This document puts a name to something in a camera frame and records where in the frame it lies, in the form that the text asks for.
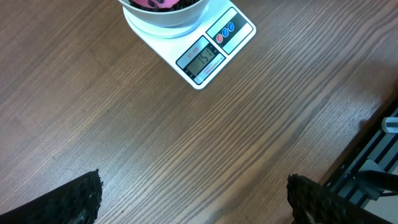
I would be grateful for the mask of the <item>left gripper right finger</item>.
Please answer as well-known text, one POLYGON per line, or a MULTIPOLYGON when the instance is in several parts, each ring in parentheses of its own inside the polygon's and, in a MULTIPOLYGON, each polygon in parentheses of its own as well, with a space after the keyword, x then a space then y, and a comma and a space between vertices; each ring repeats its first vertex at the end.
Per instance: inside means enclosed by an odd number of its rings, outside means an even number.
POLYGON ((296 223, 387 223, 303 175, 288 176, 287 201, 296 223))

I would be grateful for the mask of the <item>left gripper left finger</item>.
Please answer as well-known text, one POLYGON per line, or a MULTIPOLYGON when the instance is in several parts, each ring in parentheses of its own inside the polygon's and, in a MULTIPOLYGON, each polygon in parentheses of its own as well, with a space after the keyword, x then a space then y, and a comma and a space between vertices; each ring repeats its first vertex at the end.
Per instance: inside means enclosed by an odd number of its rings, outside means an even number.
POLYGON ((103 182, 96 169, 1 215, 1 223, 93 224, 101 206, 103 182))

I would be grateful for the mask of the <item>pink plastic measuring scoop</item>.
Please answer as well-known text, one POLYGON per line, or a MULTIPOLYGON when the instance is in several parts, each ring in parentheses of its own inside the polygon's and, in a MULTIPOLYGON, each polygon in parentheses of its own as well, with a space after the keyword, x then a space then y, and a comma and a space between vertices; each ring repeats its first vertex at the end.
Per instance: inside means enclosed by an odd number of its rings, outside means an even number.
POLYGON ((179 0, 129 0, 132 6, 148 9, 167 9, 176 5, 179 0))

